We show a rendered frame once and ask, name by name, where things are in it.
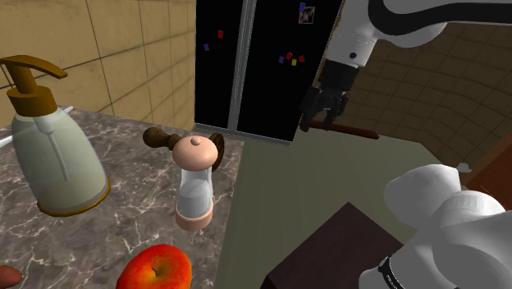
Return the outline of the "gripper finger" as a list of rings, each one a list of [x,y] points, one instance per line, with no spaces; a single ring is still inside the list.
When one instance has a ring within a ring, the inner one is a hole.
[[[300,122],[299,122],[299,128],[303,132],[308,132],[311,127],[311,122],[314,118],[315,114],[311,112],[303,112]]]
[[[339,111],[336,108],[330,108],[326,110],[327,115],[324,118],[323,121],[323,129],[329,130],[333,122],[336,120],[336,118],[339,116]]]

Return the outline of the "black fridge with magnets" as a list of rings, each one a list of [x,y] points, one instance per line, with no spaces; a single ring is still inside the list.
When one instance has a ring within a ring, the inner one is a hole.
[[[289,145],[342,0],[197,0],[194,122]]]

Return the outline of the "pink glass pepper mill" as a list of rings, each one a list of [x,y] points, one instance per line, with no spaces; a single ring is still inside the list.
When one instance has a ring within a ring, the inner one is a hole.
[[[172,159],[181,169],[176,201],[176,223],[189,232],[204,229],[213,217],[213,164],[217,146],[203,136],[186,136],[172,150]]]

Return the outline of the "dark brown robot stand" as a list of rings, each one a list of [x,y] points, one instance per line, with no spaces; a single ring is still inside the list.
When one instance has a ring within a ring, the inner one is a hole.
[[[358,289],[359,275],[402,243],[346,203],[264,278],[260,289]]]

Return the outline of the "brown wooden rolling pin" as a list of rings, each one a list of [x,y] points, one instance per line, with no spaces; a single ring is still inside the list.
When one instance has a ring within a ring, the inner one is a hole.
[[[222,162],[225,141],[221,133],[209,138],[200,135],[168,135],[162,129],[150,127],[143,133],[143,141],[150,148],[168,148],[176,165],[191,172],[211,168],[214,172]]]

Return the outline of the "brown wooden cabinet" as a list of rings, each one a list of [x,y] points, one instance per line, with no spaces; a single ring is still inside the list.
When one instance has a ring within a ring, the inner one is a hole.
[[[484,192],[512,210],[512,131],[499,140],[461,177],[470,190]]]

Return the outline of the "red apple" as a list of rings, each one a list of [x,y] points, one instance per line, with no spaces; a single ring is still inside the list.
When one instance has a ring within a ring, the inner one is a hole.
[[[117,279],[116,289],[190,289],[192,265],[173,245],[152,245],[137,254]]]

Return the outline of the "clear soap dispenser brown pump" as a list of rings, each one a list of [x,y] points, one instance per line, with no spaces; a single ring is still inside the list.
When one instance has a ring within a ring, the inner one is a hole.
[[[28,55],[3,57],[0,64],[15,84],[7,96],[16,111],[11,135],[0,140],[0,148],[13,144],[39,210],[53,217],[69,217],[98,205],[111,189],[103,165],[69,115],[72,107],[59,108],[52,91],[37,85],[31,71],[57,79],[67,77],[67,73]]]

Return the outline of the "reddish brown rounded object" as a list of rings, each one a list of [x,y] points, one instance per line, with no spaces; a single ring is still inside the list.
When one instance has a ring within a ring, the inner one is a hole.
[[[0,289],[8,289],[22,281],[19,270],[8,265],[0,264]]]

